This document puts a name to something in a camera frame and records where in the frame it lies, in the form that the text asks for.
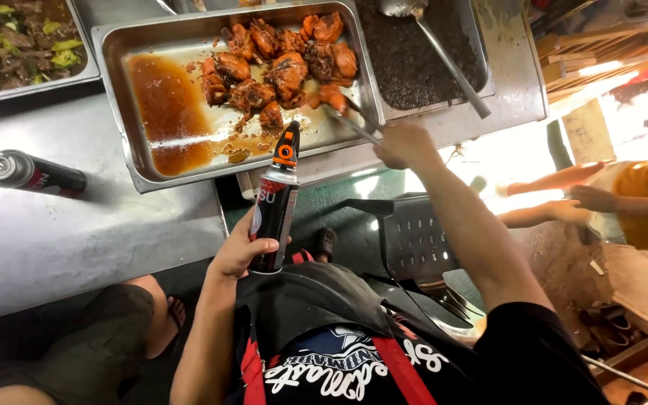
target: black plastic chair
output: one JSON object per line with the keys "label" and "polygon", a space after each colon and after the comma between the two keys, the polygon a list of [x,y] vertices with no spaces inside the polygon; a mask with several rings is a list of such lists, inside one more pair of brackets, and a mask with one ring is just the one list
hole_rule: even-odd
{"label": "black plastic chair", "polygon": [[447,311],[474,326],[485,316],[446,284],[443,274],[461,267],[441,230],[427,195],[397,199],[347,199],[342,206],[376,216],[384,268],[391,278],[367,274],[374,280],[401,286],[435,300]]}

